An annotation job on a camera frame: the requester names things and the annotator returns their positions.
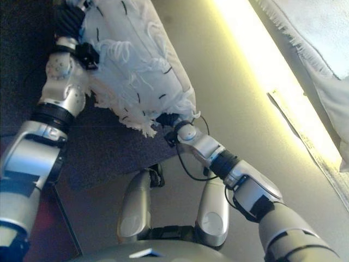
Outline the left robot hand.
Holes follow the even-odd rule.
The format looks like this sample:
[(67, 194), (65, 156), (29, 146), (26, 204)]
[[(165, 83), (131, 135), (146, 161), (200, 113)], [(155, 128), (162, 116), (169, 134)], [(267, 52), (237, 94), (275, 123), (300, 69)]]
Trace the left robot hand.
[(53, 23), (56, 37), (78, 40), (82, 23), (92, 1), (55, 1), (53, 4)]

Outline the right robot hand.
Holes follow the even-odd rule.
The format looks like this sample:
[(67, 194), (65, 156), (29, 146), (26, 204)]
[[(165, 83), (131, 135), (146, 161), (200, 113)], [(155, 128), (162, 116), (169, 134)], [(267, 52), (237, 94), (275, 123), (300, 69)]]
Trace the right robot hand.
[(155, 120), (156, 120), (157, 123), (159, 123), (162, 126), (173, 127), (175, 125), (175, 122), (178, 119), (179, 119), (179, 114), (163, 113), (159, 117), (157, 117)]

